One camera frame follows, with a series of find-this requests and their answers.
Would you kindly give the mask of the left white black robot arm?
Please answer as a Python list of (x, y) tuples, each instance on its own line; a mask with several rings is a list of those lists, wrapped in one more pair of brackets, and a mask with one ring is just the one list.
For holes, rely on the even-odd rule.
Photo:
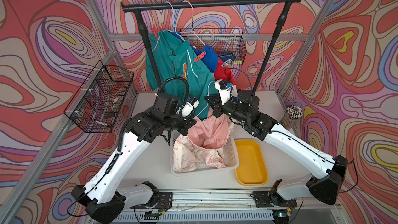
[(196, 123), (193, 115), (198, 100), (190, 95), (188, 81), (180, 76), (166, 79), (159, 87), (154, 105), (129, 118), (122, 126), (118, 145), (97, 174), (85, 185), (72, 190), (75, 201), (83, 205), (86, 215), (102, 224), (114, 221), (129, 207), (155, 207), (159, 190), (145, 181), (141, 185), (120, 189), (122, 179), (137, 158), (166, 131), (186, 136)]

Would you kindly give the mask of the pink printed jacket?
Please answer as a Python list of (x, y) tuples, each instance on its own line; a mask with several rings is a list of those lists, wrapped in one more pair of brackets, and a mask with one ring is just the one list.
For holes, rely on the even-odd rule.
[(194, 117), (196, 124), (186, 136), (179, 135), (173, 145), (172, 171), (192, 172), (199, 162), (211, 168), (225, 168), (223, 148), (231, 137), (235, 124), (225, 115), (209, 116), (204, 120)]

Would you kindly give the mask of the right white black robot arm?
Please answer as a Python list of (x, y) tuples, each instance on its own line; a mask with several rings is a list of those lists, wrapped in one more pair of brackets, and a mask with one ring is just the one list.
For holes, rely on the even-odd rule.
[(238, 93), (236, 101), (229, 94), (205, 97), (215, 117), (227, 117), (252, 137), (272, 145), (305, 167), (308, 173), (292, 180), (278, 179), (265, 201), (274, 207), (297, 198), (314, 198), (324, 204), (336, 203), (345, 180), (348, 160), (324, 153), (301, 140), (281, 123), (261, 112), (260, 99), (250, 90)]

